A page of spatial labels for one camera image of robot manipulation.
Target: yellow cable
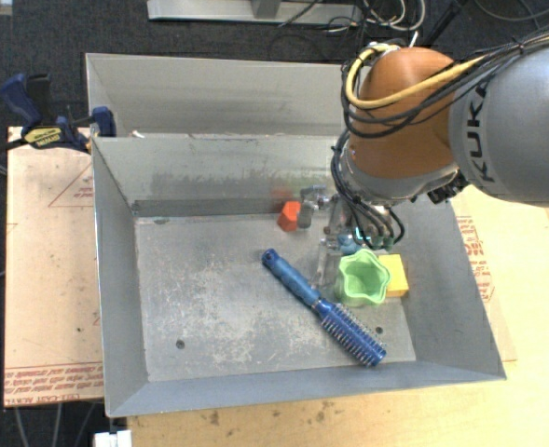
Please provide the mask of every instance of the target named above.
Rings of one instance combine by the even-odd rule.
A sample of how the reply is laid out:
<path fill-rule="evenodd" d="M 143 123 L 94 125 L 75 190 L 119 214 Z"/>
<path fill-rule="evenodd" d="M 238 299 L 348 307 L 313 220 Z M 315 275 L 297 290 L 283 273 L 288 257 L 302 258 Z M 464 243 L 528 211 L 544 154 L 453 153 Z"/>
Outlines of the yellow cable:
<path fill-rule="evenodd" d="M 386 106 L 388 104 L 393 104 L 395 102 L 398 102 L 400 100 L 403 100 L 404 98 L 408 98 L 409 96 L 413 96 L 415 93 L 422 91 L 423 89 L 429 88 L 434 85 L 439 85 L 440 83 L 444 83 L 447 80 L 450 80 L 465 71 L 467 71 L 469 68 L 471 68 L 473 65 L 475 65 L 478 61 L 482 60 L 484 57 L 478 57 L 474 58 L 473 60 L 466 61 L 464 63 L 458 64 L 456 66 L 453 66 L 449 70 L 446 70 L 442 73 L 436 74 L 435 76 L 432 76 L 431 78 L 427 78 L 420 83 L 417 83 L 416 85 L 413 85 L 409 88 L 405 88 L 401 91 L 398 91 L 397 93 L 391 94 L 390 96 L 386 96 L 384 98 L 380 98 L 378 100 L 360 100 L 357 98 L 353 92 L 352 88 L 354 86 L 355 78 L 357 76 L 357 73 L 363 67 L 364 62 L 369 59 L 374 54 L 379 54 L 391 49 L 398 49 L 400 47 L 397 47 L 395 45 L 385 45 L 385 44 L 379 44 L 372 47 L 366 48 L 364 51 L 361 52 L 361 54 L 357 57 L 355 62 L 352 64 L 352 66 L 349 69 L 349 72 L 347 74 L 347 81 L 345 84 L 345 94 L 347 95 L 347 99 L 349 102 L 359 108 L 359 109 L 376 109 L 381 106 Z"/>

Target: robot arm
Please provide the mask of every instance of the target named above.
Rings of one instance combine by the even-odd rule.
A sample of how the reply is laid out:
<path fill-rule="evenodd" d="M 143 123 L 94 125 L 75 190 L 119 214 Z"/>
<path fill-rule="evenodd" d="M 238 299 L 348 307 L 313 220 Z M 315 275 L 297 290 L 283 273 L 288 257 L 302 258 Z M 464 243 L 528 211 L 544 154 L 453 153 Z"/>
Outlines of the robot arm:
<path fill-rule="evenodd" d="M 332 175 L 379 235 L 393 236 L 396 204 L 422 194 L 439 202 L 467 183 L 549 206 L 549 28 L 462 62 L 373 44 L 345 64 L 341 100 L 347 130 Z"/>

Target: dark gray carpet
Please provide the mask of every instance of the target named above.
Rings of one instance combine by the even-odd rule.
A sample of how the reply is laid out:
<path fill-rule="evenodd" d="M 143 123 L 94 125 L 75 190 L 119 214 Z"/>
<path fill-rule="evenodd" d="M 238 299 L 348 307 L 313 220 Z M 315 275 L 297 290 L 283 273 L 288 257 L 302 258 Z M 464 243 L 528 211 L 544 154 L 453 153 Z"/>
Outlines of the dark gray carpet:
<path fill-rule="evenodd" d="M 70 104 L 74 115 L 79 116 L 86 114 L 88 109 L 83 67 L 87 52 L 341 62 L 353 56 L 358 49 L 356 31 L 343 38 L 293 25 L 278 28 L 268 24 L 149 22 L 146 1 L 14 0 L 13 16 L 0 16 L 0 86 L 15 73 L 50 73 L 57 108 L 64 113 L 65 105 Z M 426 1 L 428 15 L 421 29 L 423 39 L 430 34 L 451 0 Z M 527 15 L 516 0 L 482 1 L 491 11 L 502 15 Z M 535 12 L 549 7 L 549 0 L 525 2 Z M 539 18 L 538 23 L 549 23 L 549 14 Z M 452 58 L 462 58 L 473 49 L 506 43 L 534 28 L 532 20 L 506 22 L 491 18 L 470 2 L 438 38 L 434 47 Z M 372 32 L 380 41 L 402 36 L 382 29 Z M 0 144 L 5 141 L 6 127 L 18 126 L 20 122 L 0 101 Z M 0 163 L 6 163 L 4 156 L 0 156 Z M 6 188 L 6 181 L 0 176 L 0 271 L 4 269 L 5 262 Z M 0 279 L 0 372 L 3 290 L 4 282 Z M 88 410 L 87 403 L 64 406 L 59 445 L 73 444 Z M 55 407 L 22 411 L 32 446 L 50 445 L 54 415 Z M 101 405 L 94 409 L 87 431 L 107 427 Z M 81 445 L 87 445 L 88 438 L 84 435 Z M 17 446 L 21 445 L 21 441 L 13 412 L 5 412 L 0 402 L 0 446 L 3 445 Z"/>

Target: brush bristles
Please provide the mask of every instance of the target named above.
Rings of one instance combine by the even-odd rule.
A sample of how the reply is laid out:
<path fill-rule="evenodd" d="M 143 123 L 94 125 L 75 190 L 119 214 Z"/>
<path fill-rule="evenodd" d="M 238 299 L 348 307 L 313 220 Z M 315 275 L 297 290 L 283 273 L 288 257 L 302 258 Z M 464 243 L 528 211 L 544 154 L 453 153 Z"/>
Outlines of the brush bristles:
<path fill-rule="evenodd" d="M 376 366 L 386 350 L 374 335 L 341 305 L 335 305 L 322 320 L 322 326 L 364 366 Z"/>

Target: brush handle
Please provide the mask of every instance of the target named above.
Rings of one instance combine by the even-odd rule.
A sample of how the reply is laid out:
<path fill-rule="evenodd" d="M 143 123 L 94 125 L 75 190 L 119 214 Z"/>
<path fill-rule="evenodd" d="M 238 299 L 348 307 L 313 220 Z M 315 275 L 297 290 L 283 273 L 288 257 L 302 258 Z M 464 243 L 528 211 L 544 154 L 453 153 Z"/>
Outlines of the brush handle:
<path fill-rule="evenodd" d="M 282 284 L 309 307 L 322 297 L 319 291 L 311 288 L 307 279 L 284 260 L 274 249 L 262 255 L 262 263 Z"/>
<path fill-rule="evenodd" d="M 344 306 L 322 298 L 322 294 L 311 288 L 307 279 L 275 250 L 265 251 L 262 263 L 289 291 L 320 316 L 322 327 L 364 366 L 376 366 L 384 359 L 386 350 L 367 327 Z"/>

